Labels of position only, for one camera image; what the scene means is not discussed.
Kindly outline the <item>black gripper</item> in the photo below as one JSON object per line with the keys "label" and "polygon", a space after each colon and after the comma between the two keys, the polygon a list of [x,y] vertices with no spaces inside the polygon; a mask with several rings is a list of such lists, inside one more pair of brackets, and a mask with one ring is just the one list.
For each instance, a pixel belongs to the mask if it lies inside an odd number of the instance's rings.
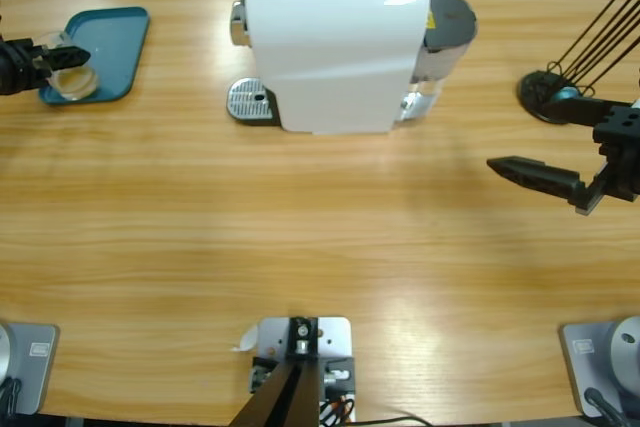
{"label": "black gripper", "polygon": [[48,48],[32,39],[1,41],[1,95],[39,89],[55,71],[81,67],[91,54],[76,46]]}
{"label": "black gripper", "polygon": [[552,122],[594,127],[593,141],[605,158],[586,185],[576,171],[508,156],[487,160],[499,176],[529,190],[566,200],[589,215],[605,196],[633,202],[639,196],[639,108],[628,102],[573,97],[548,102],[542,115]]}

